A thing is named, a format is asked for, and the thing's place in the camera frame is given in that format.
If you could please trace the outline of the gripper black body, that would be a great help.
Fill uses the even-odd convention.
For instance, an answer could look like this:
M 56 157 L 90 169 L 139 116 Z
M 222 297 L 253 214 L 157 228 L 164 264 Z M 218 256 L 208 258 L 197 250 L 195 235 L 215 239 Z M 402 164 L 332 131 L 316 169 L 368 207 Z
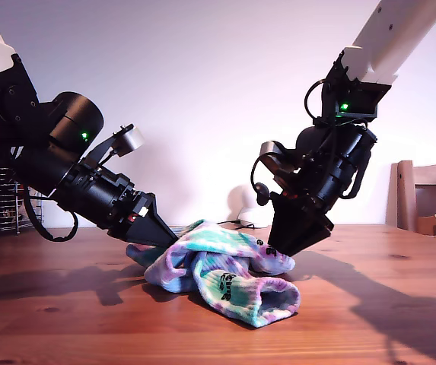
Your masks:
M 100 172 L 82 164 L 73 166 L 56 189 L 56 202 L 95 223 L 115 238 L 115 226 L 132 210 L 138 196 L 152 196 L 133 189 L 124 175 Z
M 289 173 L 286 176 L 285 187 L 279 195 L 289 198 L 306 196 L 326 216 L 339 198 L 350 199 L 356 196 L 356 171 L 356 167 L 333 167 L 324 176 L 321 170 L 305 167 L 299 173 Z M 334 224 L 327 218 L 327 237 L 333 228 Z

